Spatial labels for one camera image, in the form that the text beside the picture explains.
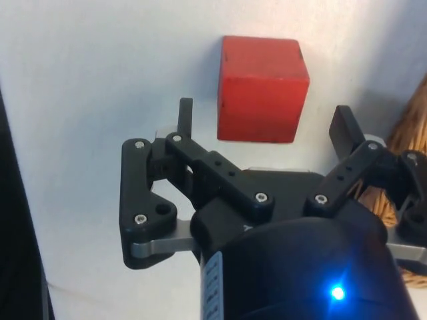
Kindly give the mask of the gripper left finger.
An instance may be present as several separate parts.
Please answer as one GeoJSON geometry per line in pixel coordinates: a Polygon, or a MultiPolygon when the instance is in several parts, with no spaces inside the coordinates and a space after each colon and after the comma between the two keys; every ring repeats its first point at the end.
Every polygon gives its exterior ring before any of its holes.
{"type": "Polygon", "coordinates": [[[255,225],[272,217],[271,192],[192,139],[192,111],[192,99],[180,99],[174,131],[152,142],[129,139],[121,147],[119,230],[130,269],[147,269],[179,251],[204,263],[227,241],[232,214],[255,225]],[[153,192],[162,180],[190,200],[190,221],[180,221],[175,204],[153,192]]]}

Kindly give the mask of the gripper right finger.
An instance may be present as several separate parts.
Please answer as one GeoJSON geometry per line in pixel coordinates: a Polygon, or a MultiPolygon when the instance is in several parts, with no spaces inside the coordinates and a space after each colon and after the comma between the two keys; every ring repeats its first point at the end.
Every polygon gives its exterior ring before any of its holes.
{"type": "Polygon", "coordinates": [[[349,106],[334,111],[329,136],[340,162],[308,196],[304,213],[334,217],[361,189],[377,187],[391,202],[397,224],[388,229],[388,248],[403,267],[426,266],[426,156],[414,150],[399,154],[367,140],[349,106]]]}

